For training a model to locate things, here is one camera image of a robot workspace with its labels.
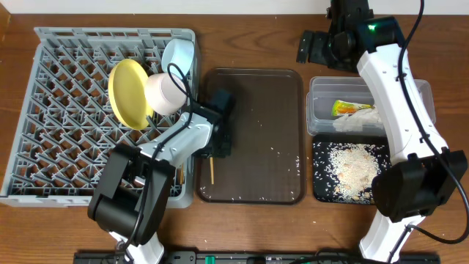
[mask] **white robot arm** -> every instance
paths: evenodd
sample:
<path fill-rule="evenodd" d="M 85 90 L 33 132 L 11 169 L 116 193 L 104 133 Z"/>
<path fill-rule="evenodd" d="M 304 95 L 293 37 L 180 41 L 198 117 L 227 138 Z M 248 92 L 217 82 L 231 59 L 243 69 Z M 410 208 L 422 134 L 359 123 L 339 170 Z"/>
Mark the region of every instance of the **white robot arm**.
<path fill-rule="evenodd" d="M 365 52 L 358 63 L 358 72 L 370 88 L 374 98 L 374 104 L 378 108 L 383 121 L 386 135 L 388 137 L 391 163 L 397 164 L 407 161 L 410 154 L 416 153 L 419 158 L 433 156 L 434 153 L 428 145 L 421 141 L 421 134 L 416 126 L 409 106 L 402 92 L 401 84 L 396 80 L 397 60 L 401 48 L 397 44 L 390 44 L 377 47 L 374 53 Z M 433 145 L 442 150 L 448 147 L 445 140 L 433 126 L 425 106 L 421 100 L 412 73 L 410 72 L 407 52 L 403 61 L 403 68 L 407 74 L 405 82 L 410 97 L 419 119 L 430 134 Z M 393 223 L 379 211 L 376 212 L 372 226 L 366 236 L 360 242 L 360 250 L 363 257 L 371 260 L 387 261 L 389 253 L 397 244 L 401 234 L 408 224 L 417 225 L 424 220 L 424 216 L 411 216 L 402 221 Z M 408 233 L 392 262 L 399 259 L 399 251 L 405 240 L 410 235 Z"/>

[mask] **plastic dish rack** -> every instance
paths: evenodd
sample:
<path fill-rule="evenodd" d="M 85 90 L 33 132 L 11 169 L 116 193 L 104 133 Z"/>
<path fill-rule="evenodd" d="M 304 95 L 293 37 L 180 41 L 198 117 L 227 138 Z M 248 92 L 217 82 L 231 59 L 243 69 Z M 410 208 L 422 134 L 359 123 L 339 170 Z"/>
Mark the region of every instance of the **plastic dish rack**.
<path fill-rule="evenodd" d="M 141 131 L 114 116 L 107 86 L 112 67 L 139 62 L 149 75 L 161 73 L 161 56 L 173 38 L 190 40 L 196 52 L 188 81 L 197 95 L 200 53 L 190 29 L 35 28 L 37 47 L 23 108 L 0 192 L 11 206 L 86 206 L 116 144 L 149 142 L 174 124 L 180 112 L 155 115 Z M 193 200 L 193 158 L 185 180 L 174 177 L 168 208 Z M 137 192 L 141 186 L 122 181 Z"/>

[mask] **wood grain surface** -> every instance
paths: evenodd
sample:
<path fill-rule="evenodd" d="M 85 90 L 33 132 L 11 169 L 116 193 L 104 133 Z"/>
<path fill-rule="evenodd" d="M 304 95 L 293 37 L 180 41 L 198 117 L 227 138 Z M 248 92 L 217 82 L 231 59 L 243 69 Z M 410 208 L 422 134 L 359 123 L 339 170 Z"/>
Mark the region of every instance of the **wood grain surface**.
<path fill-rule="evenodd" d="M 415 16 L 399 16 L 405 34 Z M 315 76 L 354 76 L 321 65 L 295 62 L 305 29 L 327 31 L 324 15 L 13 15 L 0 47 L 0 180 L 10 154 L 24 92 L 39 40 L 34 26 L 171 27 L 196 32 L 202 74 L 214 67 L 296 70 L 304 95 Z M 432 85 L 437 128 L 453 150 L 469 153 L 469 17 L 425 16 L 410 44 L 416 78 Z M 201 251 L 314 252 L 355 249 L 375 208 L 316 201 L 311 186 L 311 137 L 306 131 L 308 195 L 296 206 L 223 205 L 202 202 L 167 210 L 158 230 L 166 246 Z M 469 188 L 469 177 L 462 183 Z M 457 192 L 421 225 L 455 238 L 463 231 Z M 114 241 L 88 219 L 86 208 L 11 208 L 0 205 L 0 263 L 71 263 L 79 249 L 112 249 Z M 414 232 L 404 252 L 440 254 L 443 263 L 468 263 L 469 242 L 442 245 Z"/>
<path fill-rule="evenodd" d="M 0 4 L 0 47 L 4 42 L 5 32 L 7 31 L 8 24 L 10 23 L 10 14 L 5 7 Z"/>

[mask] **plastic tray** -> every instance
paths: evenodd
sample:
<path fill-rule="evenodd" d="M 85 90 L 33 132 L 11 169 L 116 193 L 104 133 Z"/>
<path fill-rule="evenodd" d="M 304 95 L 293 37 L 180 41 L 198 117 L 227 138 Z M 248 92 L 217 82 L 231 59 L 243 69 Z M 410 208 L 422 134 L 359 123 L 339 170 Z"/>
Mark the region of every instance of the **plastic tray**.
<path fill-rule="evenodd" d="M 417 89 L 421 92 L 426 111 L 433 123 L 436 123 L 435 106 L 430 84 L 424 80 L 416 80 Z M 306 122 L 308 133 L 339 133 L 333 127 L 332 106 L 336 100 L 353 103 L 374 104 L 374 99 L 362 78 L 356 77 L 314 77 L 310 82 L 310 90 L 306 102 Z M 363 131 L 350 131 L 345 134 L 359 136 L 385 136 L 384 128 L 376 125 L 363 125 Z"/>
<path fill-rule="evenodd" d="M 232 154 L 202 161 L 197 194 L 207 202 L 294 205 L 306 193 L 303 82 L 292 70 L 215 69 L 204 92 L 226 89 Z"/>
<path fill-rule="evenodd" d="M 119 123 L 108 101 L 108 75 L 119 61 L 141 63 L 149 75 L 160 73 L 166 44 L 190 40 L 196 53 L 188 74 L 196 95 L 200 53 L 190 29 L 35 28 L 41 40 L 34 56 L 23 108 L 0 192 L 11 206 L 86 206 L 118 143 L 153 140 L 179 118 L 156 116 L 134 131 Z M 193 159 L 185 181 L 174 178 L 168 208 L 185 208 L 193 199 Z M 122 183 L 141 191 L 133 183 Z"/>

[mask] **black cable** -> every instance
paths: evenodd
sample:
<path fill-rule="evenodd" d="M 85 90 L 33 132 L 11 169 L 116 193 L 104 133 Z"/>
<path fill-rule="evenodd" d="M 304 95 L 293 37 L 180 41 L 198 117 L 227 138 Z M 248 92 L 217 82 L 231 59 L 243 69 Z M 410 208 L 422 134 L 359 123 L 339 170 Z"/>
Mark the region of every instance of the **black cable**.
<path fill-rule="evenodd" d="M 143 220 L 145 203 L 147 201 L 147 195 L 148 195 L 148 189 L 149 189 L 149 182 L 150 182 L 151 174 L 153 172 L 153 166 L 154 166 L 154 162 L 155 162 L 157 154 L 163 149 L 164 145 L 166 143 L 168 143 L 169 140 L 171 140 L 179 132 L 186 129 L 190 125 L 191 120 L 192 120 L 193 97 L 192 97 L 191 88 L 187 84 L 187 79 L 185 77 L 183 77 L 182 78 L 182 84 L 184 84 L 185 91 L 182 89 L 182 87 L 176 82 L 176 80 L 174 80 L 174 78 L 171 74 L 171 66 L 175 67 L 176 70 L 179 71 L 181 76 L 184 76 L 184 74 L 182 73 L 181 69 L 176 64 L 174 64 L 174 63 L 169 63 L 168 64 L 168 70 L 167 71 L 168 71 L 168 74 L 169 74 L 169 78 L 171 78 L 174 85 L 176 85 L 176 87 L 186 96 L 186 99 L 189 100 L 189 117 L 188 117 L 187 121 L 184 123 L 184 125 L 182 125 L 182 127 L 178 128 L 175 132 L 171 133 L 164 140 L 162 140 L 160 143 L 158 143 L 158 145 L 155 148 L 155 151 L 153 151 L 152 157 L 151 157 L 150 162 L 149 162 L 148 175 L 147 175 L 147 179 L 145 180 L 144 190 L 143 190 L 143 193 L 141 194 L 141 203 L 140 203 L 140 208 L 139 208 L 139 214 L 137 215 L 137 219 L 136 219 L 135 225 L 133 226 L 133 230 L 132 230 L 132 233 L 130 234 L 130 237 L 127 239 L 127 241 L 122 246 L 118 245 L 117 250 L 119 250 L 121 252 L 126 252 L 127 251 L 127 248 L 129 247 L 129 245 L 132 243 L 133 239 L 135 238 L 135 236 L 136 236 L 136 234 L 139 230 L 141 221 Z"/>
<path fill-rule="evenodd" d="M 377 260 L 367 260 L 361 257 L 351 257 L 351 256 L 313 256 L 313 257 L 304 257 L 299 260 L 295 260 L 290 262 L 289 264 L 304 264 L 304 263 L 311 263 L 314 261 L 340 261 L 343 263 L 349 264 L 385 264 L 384 262 L 377 261 Z"/>
<path fill-rule="evenodd" d="M 417 29 L 418 25 L 420 24 L 420 20 L 422 18 L 422 15 L 424 14 L 424 5 L 425 5 L 424 0 L 421 0 L 420 11 L 418 13 L 416 23 L 414 24 L 412 30 L 410 31 L 409 36 L 405 40 L 404 45 L 402 46 L 401 52 L 399 54 L 399 61 L 398 61 L 398 67 L 397 67 L 397 70 L 398 70 L 398 73 L 399 73 L 399 81 L 400 81 L 402 91 L 403 91 L 404 96 L 405 96 L 405 100 L 407 101 L 407 104 L 409 106 L 410 113 L 412 114 L 413 119 L 416 122 L 418 130 L 420 131 L 420 133 L 422 135 L 422 139 L 428 145 L 429 149 L 435 154 L 435 157 L 441 163 L 441 166 L 445 169 L 445 171 L 449 175 L 449 177 L 453 180 L 454 184 L 457 187 L 457 190 L 461 194 L 461 198 L 462 198 L 462 201 L 464 202 L 464 206 L 465 206 L 465 210 L 466 210 L 466 228 L 465 228 L 465 231 L 463 232 L 463 234 L 460 237 L 456 238 L 456 239 L 440 238 L 440 237 L 438 237 L 436 235 L 433 235 L 432 233 L 430 233 L 430 232 L 428 232 L 428 231 L 426 231 L 426 230 L 424 230 L 420 227 L 417 227 L 416 225 L 413 225 L 413 224 L 409 224 L 409 225 L 406 226 L 405 234 L 407 234 L 407 232 L 409 232 L 411 229 L 414 229 L 414 230 L 417 230 L 417 231 L 421 232 L 422 234 L 428 236 L 429 238 L 431 238 L 435 241 L 445 243 L 445 244 L 456 244 L 456 243 L 463 242 L 469 236 L 469 202 L 468 202 L 468 196 L 465 193 L 464 188 L 462 187 L 461 183 L 454 176 L 454 173 L 449 168 L 446 161 L 443 160 L 443 158 L 441 157 L 441 154 L 438 152 L 438 150 L 435 148 L 433 143 L 430 141 L 429 135 L 427 135 L 427 133 L 426 133 L 420 119 L 418 118 L 417 112 L 416 112 L 415 108 L 413 107 L 412 101 L 411 101 L 410 96 L 409 96 L 409 92 L 407 91 L 407 87 L 405 85 L 405 75 L 404 75 L 403 70 L 402 70 L 402 63 L 403 63 L 403 60 L 404 60 L 405 51 L 407 50 L 407 46 L 409 45 L 410 41 L 412 40 L 412 36 L 416 32 L 416 29 Z M 390 252 L 391 255 L 389 257 L 389 260 L 392 259 L 394 253 L 396 253 L 396 250 L 399 248 L 402 241 L 403 241 L 403 239 L 399 239 L 398 244 L 395 245 L 393 251 Z"/>

